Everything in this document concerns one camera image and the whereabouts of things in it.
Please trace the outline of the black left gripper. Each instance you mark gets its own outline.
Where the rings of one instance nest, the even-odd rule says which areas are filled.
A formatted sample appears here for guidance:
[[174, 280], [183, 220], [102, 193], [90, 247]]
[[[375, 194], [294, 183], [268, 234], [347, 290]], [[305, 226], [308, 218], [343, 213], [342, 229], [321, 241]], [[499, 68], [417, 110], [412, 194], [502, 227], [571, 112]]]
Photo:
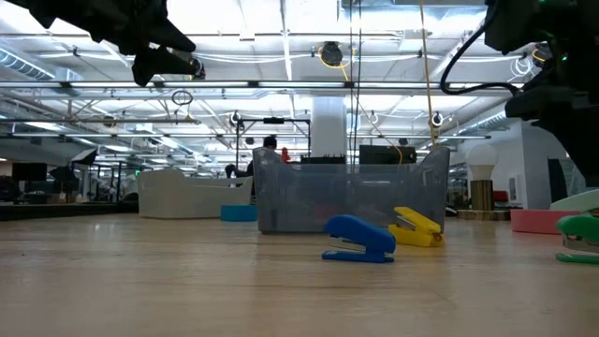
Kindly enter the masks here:
[[[145, 87], [154, 75], [194, 75], [195, 68], [168, 51], [193, 52], [196, 44], [168, 20], [167, 0], [7, 0], [25, 8], [43, 27], [56, 20], [89, 33], [94, 42], [107, 40], [124, 54], [134, 54], [135, 84]], [[165, 47], [147, 48], [154, 43]]]

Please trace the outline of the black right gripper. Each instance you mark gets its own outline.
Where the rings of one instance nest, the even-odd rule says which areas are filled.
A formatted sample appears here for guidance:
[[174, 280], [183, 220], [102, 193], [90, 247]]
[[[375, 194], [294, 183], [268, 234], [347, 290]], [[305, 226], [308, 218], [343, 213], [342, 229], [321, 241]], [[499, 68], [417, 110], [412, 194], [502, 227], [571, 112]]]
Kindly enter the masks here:
[[505, 113], [551, 133], [586, 185], [599, 187], [599, 68], [550, 57], [507, 101]]

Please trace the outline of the mint green stapler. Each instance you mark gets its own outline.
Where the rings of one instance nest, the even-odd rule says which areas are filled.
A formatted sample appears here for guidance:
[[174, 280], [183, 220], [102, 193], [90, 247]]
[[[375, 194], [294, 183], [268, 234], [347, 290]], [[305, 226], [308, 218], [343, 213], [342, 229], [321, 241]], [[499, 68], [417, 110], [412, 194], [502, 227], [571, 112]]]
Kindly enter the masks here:
[[553, 212], [585, 214], [599, 211], [599, 189], [576, 194], [553, 202], [549, 209]]

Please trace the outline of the green mini stapler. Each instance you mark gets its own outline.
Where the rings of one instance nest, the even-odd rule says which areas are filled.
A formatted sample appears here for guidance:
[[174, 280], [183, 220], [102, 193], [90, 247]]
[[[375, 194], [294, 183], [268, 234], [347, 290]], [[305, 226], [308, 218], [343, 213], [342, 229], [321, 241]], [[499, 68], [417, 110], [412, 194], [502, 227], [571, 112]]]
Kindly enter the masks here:
[[577, 254], [557, 253], [558, 261], [599, 265], [599, 217], [569, 215], [557, 222], [562, 234], [562, 246]]

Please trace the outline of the pink tape roll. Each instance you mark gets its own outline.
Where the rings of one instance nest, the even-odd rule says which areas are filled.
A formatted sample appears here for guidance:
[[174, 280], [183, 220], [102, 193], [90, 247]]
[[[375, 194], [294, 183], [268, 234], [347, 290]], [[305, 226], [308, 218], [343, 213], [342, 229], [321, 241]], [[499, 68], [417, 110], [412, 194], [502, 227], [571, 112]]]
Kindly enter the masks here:
[[511, 210], [511, 228], [514, 232], [559, 235], [557, 222], [565, 216], [578, 215], [576, 211]]

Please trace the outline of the light blue tape roll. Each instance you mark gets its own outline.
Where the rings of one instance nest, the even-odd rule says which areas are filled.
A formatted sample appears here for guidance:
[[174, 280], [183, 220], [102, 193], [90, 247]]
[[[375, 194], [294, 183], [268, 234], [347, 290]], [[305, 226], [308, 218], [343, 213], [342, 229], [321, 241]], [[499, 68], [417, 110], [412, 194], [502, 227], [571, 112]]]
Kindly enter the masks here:
[[223, 205], [220, 219], [225, 222], [254, 222], [257, 220], [256, 205]]

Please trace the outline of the yellow mini stapler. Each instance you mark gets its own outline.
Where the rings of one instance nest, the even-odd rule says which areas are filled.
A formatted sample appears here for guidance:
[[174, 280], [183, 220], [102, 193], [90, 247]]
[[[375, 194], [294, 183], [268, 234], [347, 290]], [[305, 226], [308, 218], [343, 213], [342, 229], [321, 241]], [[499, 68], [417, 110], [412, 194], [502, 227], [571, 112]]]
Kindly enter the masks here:
[[418, 247], [442, 247], [445, 238], [439, 224], [408, 207], [395, 207], [399, 223], [387, 226], [397, 244]]

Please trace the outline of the blue mini stapler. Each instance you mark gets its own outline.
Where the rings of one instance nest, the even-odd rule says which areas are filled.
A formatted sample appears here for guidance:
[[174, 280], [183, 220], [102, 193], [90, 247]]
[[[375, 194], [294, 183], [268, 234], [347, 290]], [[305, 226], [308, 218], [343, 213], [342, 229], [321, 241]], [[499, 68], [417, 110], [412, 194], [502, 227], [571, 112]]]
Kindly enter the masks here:
[[322, 253], [324, 260], [351, 262], [390, 263], [396, 250], [395, 237], [387, 230], [350, 214], [330, 217], [324, 231], [332, 239], [354, 244], [358, 250], [328, 250]]

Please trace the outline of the white bulb table lamp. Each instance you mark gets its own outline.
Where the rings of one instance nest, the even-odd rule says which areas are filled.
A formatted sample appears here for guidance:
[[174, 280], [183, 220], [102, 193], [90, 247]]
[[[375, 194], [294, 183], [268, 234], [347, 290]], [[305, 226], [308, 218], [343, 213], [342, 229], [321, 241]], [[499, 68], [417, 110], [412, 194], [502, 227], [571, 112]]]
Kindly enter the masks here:
[[476, 221], [507, 221], [509, 211], [495, 209], [492, 172], [499, 161], [497, 150], [488, 144], [472, 147], [465, 155], [469, 180], [471, 208], [459, 210], [458, 217]]

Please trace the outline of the person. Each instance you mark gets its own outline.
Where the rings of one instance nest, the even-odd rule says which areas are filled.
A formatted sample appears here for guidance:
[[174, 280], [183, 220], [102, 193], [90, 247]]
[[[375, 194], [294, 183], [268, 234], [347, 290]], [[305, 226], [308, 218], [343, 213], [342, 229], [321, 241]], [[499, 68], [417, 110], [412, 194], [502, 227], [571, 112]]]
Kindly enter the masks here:
[[[274, 135], [270, 135], [267, 136], [263, 139], [263, 144], [262, 144], [263, 148], [269, 148], [272, 149], [273, 151], [275, 151], [277, 149], [277, 139]], [[254, 164], [253, 162], [250, 162], [247, 166], [247, 170], [244, 172], [245, 176], [250, 176], [253, 177], [254, 176]], [[253, 180], [252, 182], [252, 189], [251, 189], [251, 196], [250, 196], [250, 204], [251, 205], [255, 205], [256, 204], [256, 191], [255, 191], [255, 182], [256, 180]]]

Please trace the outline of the light grey plastic bin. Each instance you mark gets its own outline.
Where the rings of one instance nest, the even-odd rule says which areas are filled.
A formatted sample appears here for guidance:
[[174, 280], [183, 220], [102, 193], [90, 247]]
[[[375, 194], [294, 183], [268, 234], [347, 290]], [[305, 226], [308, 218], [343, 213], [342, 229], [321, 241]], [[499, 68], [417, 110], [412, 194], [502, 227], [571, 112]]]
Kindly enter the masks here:
[[137, 184], [141, 217], [203, 219], [218, 218], [222, 206], [249, 204], [253, 178], [201, 179], [162, 169], [141, 172]]

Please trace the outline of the white building column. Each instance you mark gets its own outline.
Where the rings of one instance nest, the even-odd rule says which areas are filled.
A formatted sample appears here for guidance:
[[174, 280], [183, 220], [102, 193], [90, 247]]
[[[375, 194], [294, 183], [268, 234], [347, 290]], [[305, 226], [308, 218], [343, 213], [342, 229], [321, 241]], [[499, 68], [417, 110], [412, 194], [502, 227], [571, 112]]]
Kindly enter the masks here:
[[316, 96], [311, 114], [312, 155], [340, 156], [347, 151], [347, 108], [342, 96]]

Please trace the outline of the black background screen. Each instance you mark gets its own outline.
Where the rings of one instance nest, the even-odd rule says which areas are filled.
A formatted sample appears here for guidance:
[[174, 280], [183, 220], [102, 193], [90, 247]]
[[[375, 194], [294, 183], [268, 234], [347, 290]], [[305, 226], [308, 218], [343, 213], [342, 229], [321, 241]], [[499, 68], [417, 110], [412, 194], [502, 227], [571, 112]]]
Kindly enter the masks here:
[[417, 154], [414, 147], [360, 145], [358, 158], [361, 165], [403, 165], [415, 164]]

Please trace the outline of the dark translucent plastic bin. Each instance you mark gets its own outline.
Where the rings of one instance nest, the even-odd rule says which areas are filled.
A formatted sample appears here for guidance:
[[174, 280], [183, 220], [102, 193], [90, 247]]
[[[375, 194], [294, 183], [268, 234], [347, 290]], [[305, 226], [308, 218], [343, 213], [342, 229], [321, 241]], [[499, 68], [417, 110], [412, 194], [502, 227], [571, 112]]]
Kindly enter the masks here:
[[317, 233], [327, 220], [351, 214], [386, 227], [396, 207], [445, 223], [450, 151], [433, 149], [418, 164], [287, 164], [272, 149], [253, 151], [258, 229]]

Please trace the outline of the black background rig frame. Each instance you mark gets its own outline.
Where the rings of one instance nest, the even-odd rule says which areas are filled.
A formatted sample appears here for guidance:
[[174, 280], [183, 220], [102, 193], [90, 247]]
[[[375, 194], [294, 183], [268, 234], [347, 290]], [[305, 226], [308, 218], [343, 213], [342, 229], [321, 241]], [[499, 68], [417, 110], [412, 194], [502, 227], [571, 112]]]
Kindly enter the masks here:
[[[248, 122], [249, 125], [244, 128], [244, 131], [249, 131], [256, 123], [264, 125], [283, 125], [285, 123], [291, 123], [295, 126], [298, 131], [308, 140], [307, 155], [312, 155], [312, 122], [308, 119], [295, 119], [295, 118], [283, 118], [283, 117], [264, 117], [264, 118], [248, 118], [244, 119], [239, 117], [235, 123], [235, 167], [237, 168], [240, 163], [240, 139], [241, 139], [241, 125]], [[305, 133], [303, 129], [299, 127], [299, 123], [307, 124], [308, 132]]]

